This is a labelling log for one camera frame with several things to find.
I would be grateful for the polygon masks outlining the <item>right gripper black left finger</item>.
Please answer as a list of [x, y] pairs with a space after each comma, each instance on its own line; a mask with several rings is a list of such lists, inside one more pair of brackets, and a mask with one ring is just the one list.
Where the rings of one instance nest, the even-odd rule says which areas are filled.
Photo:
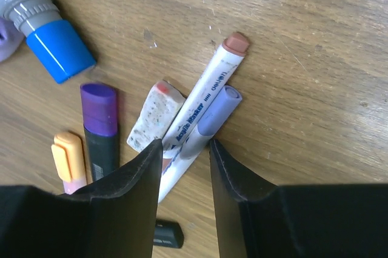
[[71, 195], [1, 187], [2, 257], [151, 257], [162, 143]]

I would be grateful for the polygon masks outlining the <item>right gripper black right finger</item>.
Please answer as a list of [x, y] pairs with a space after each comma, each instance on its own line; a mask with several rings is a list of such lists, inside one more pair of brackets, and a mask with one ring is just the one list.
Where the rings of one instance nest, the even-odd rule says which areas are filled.
[[275, 185], [210, 142], [221, 257], [386, 257], [387, 185]]

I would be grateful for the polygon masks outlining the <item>light blue white pen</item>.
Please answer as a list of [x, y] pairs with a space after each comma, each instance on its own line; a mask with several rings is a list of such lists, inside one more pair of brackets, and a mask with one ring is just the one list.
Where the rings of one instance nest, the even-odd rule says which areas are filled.
[[179, 151], [163, 165], [158, 201], [161, 202], [191, 166], [209, 140], [242, 101], [241, 94], [225, 85], [200, 118]]

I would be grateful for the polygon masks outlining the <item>salmon tip white pen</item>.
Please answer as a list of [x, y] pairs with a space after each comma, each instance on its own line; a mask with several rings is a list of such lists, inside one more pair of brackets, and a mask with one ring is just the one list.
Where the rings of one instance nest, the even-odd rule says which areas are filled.
[[242, 62], [249, 45], [249, 40], [243, 34], [233, 32], [216, 49], [162, 139], [163, 169], [167, 168], [199, 119]]

